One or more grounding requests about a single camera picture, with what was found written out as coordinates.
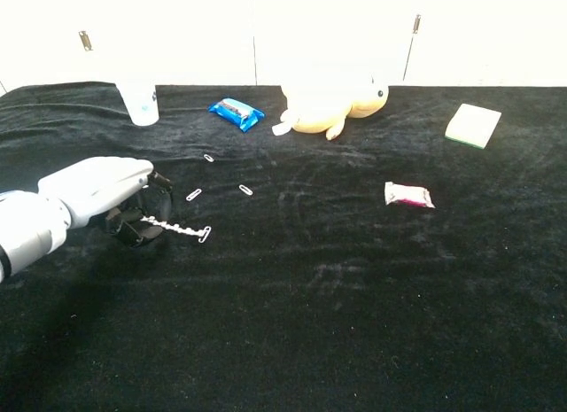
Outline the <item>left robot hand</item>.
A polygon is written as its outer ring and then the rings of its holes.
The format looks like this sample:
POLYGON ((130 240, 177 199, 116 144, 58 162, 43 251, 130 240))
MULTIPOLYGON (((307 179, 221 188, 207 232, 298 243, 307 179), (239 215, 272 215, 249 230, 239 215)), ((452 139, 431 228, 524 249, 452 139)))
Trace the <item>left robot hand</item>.
POLYGON ((173 184, 147 159, 97 156, 46 175, 38 193, 63 206, 68 229, 100 220, 123 244, 147 245, 165 229, 171 215, 173 184))

